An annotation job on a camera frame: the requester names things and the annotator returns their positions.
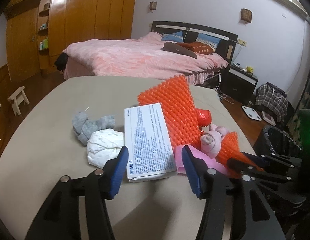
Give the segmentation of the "white tissue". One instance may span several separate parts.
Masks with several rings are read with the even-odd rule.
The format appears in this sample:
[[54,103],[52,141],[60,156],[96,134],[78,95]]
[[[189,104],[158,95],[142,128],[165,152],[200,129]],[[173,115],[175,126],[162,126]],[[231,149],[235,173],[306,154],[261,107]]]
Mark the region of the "white tissue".
[[87,161],[103,168],[107,161],[115,159],[124,146],[124,133],[112,128],[94,132],[87,143]]

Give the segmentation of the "red plastic bag ball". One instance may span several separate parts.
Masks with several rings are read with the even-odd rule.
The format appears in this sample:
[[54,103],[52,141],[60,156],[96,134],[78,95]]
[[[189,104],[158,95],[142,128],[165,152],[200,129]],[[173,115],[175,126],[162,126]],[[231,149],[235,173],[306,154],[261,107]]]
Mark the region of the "red plastic bag ball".
[[199,128],[207,127],[212,123],[210,110],[197,108],[196,114]]

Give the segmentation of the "grey sock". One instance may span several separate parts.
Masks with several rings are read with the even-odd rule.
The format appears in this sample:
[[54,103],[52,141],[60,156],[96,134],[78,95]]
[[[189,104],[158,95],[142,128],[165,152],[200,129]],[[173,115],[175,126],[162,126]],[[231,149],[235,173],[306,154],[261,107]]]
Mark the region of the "grey sock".
[[88,140],[94,132],[115,127],[115,116],[106,115],[98,120],[89,120],[86,112],[80,112],[73,117],[72,127],[77,139],[87,146]]

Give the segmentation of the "white printed medicine box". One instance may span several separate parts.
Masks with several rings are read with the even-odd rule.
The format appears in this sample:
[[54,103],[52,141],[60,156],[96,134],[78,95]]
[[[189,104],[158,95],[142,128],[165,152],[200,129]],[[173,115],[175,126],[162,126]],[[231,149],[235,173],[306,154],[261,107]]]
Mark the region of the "white printed medicine box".
[[131,183],[175,176],[175,157],[160,103],[125,109],[127,179]]

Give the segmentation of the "orange bubble wrap sheet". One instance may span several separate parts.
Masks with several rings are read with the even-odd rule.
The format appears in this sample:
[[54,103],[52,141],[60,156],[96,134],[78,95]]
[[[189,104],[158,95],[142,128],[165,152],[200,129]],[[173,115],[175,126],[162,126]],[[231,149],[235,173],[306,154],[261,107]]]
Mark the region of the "orange bubble wrap sheet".
[[179,173],[185,173],[182,162],[184,146],[189,146],[194,156],[203,160],[208,167],[231,176],[234,172],[228,168],[227,160],[231,157],[247,160],[240,150],[238,133],[231,130],[222,140],[216,158],[211,159],[201,151],[200,137],[209,131],[209,126],[199,128],[196,107],[185,77],[170,78],[140,93],[138,102],[139,105],[161,104]]

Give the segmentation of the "pink sock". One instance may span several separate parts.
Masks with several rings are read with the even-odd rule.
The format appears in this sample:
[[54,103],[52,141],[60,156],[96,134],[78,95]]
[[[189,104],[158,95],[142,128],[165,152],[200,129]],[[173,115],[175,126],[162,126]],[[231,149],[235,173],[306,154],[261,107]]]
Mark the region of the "pink sock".
[[228,133],[230,133],[229,129],[211,124],[209,131],[204,132],[200,137],[201,151],[211,159],[216,158],[221,150],[222,140]]

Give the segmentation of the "dark green curtain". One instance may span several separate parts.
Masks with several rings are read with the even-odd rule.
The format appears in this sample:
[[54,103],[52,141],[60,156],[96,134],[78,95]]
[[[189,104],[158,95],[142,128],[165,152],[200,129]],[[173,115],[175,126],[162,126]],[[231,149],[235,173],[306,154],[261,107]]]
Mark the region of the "dark green curtain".
[[305,92],[299,107],[287,124],[289,134],[301,148],[310,146],[310,92]]

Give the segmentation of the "white bathroom scale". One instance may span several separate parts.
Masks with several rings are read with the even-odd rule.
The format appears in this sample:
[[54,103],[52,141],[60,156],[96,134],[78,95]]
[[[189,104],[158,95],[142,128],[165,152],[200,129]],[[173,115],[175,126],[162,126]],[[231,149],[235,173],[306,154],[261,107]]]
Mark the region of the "white bathroom scale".
[[248,118],[256,121],[262,121],[262,118],[255,109],[247,106],[241,106],[241,108],[243,109],[244,113],[248,116]]

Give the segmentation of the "plaid shirt on chair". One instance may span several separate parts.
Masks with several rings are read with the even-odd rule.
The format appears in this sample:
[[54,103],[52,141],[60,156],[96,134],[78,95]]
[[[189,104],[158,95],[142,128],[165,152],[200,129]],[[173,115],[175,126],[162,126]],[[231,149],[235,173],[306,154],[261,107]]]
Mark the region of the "plaid shirt on chair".
[[256,90],[255,105],[264,106],[272,111],[277,122],[282,122],[285,119],[288,104],[286,93],[269,82],[259,86]]

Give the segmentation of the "yellow plush toy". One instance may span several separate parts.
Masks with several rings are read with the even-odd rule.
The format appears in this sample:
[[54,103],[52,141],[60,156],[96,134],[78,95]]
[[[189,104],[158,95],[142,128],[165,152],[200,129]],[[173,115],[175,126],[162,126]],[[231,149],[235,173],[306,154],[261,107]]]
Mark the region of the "yellow plush toy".
[[253,71],[254,71],[254,68],[253,67],[250,67],[250,66],[247,66],[246,67],[246,71],[250,74],[253,74]]

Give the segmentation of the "right blue pillow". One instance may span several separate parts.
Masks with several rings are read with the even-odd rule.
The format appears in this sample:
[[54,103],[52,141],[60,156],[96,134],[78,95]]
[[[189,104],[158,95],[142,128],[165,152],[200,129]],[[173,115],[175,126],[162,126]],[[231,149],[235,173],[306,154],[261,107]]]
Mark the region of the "right blue pillow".
[[221,39],[218,37],[210,36],[207,34],[199,33],[196,42],[200,42],[206,45],[209,45],[212,49],[216,49],[218,44],[220,43]]

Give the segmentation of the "left blue pillow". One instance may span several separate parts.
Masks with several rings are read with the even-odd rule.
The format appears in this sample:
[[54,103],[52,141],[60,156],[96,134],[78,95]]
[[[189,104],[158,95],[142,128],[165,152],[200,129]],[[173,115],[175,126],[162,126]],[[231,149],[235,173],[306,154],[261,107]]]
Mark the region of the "left blue pillow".
[[176,33],[171,34],[163,34],[162,35],[162,41],[172,41],[177,43],[183,43],[183,32],[178,31]]

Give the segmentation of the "wooden wardrobe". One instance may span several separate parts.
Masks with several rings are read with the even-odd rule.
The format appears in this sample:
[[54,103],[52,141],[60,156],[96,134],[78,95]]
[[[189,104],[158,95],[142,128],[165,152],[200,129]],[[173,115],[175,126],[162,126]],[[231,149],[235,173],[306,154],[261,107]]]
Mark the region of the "wooden wardrobe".
[[53,70],[70,44],[130,38],[135,0],[11,0],[7,17],[8,72],[20,82]]

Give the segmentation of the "right wall lamp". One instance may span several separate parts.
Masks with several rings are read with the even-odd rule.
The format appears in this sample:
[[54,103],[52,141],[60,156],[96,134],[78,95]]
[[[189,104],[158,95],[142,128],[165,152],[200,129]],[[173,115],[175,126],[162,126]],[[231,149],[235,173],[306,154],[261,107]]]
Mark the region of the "right wall lamp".
[[245,23],[252,23],[252,12],[246,8],[241,9],[240,20]]

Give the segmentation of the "wall lamp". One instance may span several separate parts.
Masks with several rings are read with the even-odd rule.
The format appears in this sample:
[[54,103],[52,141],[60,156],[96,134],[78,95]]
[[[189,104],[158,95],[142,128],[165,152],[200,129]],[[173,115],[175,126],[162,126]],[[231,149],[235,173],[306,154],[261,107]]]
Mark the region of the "wall lamp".
[[156,1],[151,1],[149,4],[149,10],[154,11],[157,8],[157,2]]
[[245,23],[252,23],[252,12],[246,8],[241,9],[240,20]]

